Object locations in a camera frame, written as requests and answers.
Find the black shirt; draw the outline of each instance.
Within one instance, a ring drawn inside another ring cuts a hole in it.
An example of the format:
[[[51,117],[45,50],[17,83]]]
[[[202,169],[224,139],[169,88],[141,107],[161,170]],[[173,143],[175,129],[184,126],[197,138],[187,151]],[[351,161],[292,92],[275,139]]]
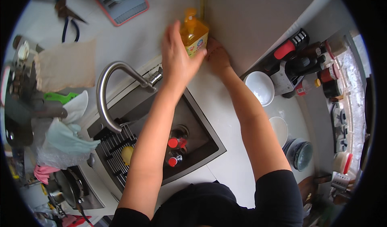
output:
[[[110,227],[302,226],[302,199],[291,171],[279,170],[260,177],[254,198],[255,208],[248,209],[239,206],[223,184],[191,184],[163,203],[151,221],[136,210],[118,208]]]

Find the green kitchen tool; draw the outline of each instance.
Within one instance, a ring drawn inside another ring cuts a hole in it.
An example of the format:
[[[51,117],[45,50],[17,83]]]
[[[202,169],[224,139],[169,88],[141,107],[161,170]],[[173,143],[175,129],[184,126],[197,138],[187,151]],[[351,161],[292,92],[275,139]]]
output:
[[[45,93],[43,98],[48,101],[59,101],[62,104],[68,103],[71,99],[75,98],[79,94],[77,93],[69,93],[67,96],[57,94],[57,93]]]

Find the beige towel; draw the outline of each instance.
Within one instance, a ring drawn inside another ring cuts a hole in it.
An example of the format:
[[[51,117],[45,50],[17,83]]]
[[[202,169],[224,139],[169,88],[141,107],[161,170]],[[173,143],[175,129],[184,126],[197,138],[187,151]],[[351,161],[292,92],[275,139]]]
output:
[[[95,85],[96,40],[63,43],[34,57],[36,89],[48,93]]]

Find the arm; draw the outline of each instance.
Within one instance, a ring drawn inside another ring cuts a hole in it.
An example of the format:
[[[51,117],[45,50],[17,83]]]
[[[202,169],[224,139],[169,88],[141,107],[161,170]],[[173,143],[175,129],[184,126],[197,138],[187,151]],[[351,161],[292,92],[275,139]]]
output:
[[[212,71],[230,93],[255,180],[272,171],[291,171],[264,108],[234,72],[224,48],[213,39],[209,39],[207,48]]]
[[[162,41],[163,85],[153,102],[130,160],[127,182],[118,208],[137,210],[153,218],[162,182],[162,166],[175,107],[207,51],[189,58],[180,22],[168,26]]]

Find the hand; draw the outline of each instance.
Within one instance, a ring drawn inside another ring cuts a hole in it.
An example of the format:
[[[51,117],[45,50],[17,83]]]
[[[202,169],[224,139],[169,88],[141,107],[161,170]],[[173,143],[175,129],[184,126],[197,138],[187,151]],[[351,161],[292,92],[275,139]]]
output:
[[[220,77],[223,72],[228,69],[232,70],[228,54],[225,48],[218,41],[213,38],[208,38],[207,50],[207,60],[210,63],[211,70],[215,75]]]
[[[187,84],[199,70],[207,50],[203,49],[190,58],[179,33],[180,21],[175,21],[165,30],[162,40],[163,85],[183,93]]]

